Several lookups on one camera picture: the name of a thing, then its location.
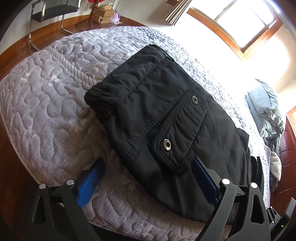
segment folded black pants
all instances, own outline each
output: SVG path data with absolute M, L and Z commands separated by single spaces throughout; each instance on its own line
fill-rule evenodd
M 129 172 L 182 217 L 206 222 L 214 209 L 190 170 L 193 157 L 234 184 L 251 181 L 248 134 L 156 45 L 97 83 L 85 101 Z

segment bedspread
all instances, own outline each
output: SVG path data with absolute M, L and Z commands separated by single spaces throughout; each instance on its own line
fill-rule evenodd
M 250 135 L 250 153 L 261 158 L 263 199 L 269 206 L 270 149 L 243 98 L 232 98 L 178 43 L 147 27 L 96 29 L 64 37 L 24 59 L 0 82 L 1 117 L 23 165 L 38 183 L 55 186 L 76 178 L 100 156 L 106 172 L 83 207 L 91 223 L 143 240 L 196 239 L 204 224 L 178 216 L 144 192 L 84 101 L 88 89 L 148 44 L 165 49 L 224 108 L 236 127 Z M 229 230 L 226 226 L 221 239 Z

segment black chair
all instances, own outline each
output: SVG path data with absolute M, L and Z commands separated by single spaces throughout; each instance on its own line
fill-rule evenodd
M 43 3 L 42 11 L 33 14 L 35 5 L 41 2 Z M 48 19 L 62 15 L 63 16 L 62 23 L 61 23 L 62 31 L 68 34 L 73 34 L 72 32 L 63 28 L 64 17 L 65 17 L 65 14 L 77 12 L 80 7 L 80 2 L 81 0 L 38 0 L 34 2 L 32 4 L 32 13 L 31 13 L 30 31 L 29 31 L 29 42 L 31 46 L 35 48 L 37 51 L 39 51 L 39 49 L 31 41 L 32 20 L 35 20 L 36 22 L 41 23 L 44 20 L 48 20 Z

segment pocket flap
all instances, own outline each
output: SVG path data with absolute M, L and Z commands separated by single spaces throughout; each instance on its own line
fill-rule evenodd
M 199 94 L 199 88 L 198 85 L 185 93 L 150 145 L 154 157 L 176 174 L 189 170 L 186 155 L 208 109 L 208 103 Z

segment red object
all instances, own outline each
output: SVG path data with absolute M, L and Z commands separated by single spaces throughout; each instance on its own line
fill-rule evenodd
M 89 2 L 94 2 L 95 0 L 87 0 Z M 98 0 L 98 2 L 103 2 L 104 0 Z

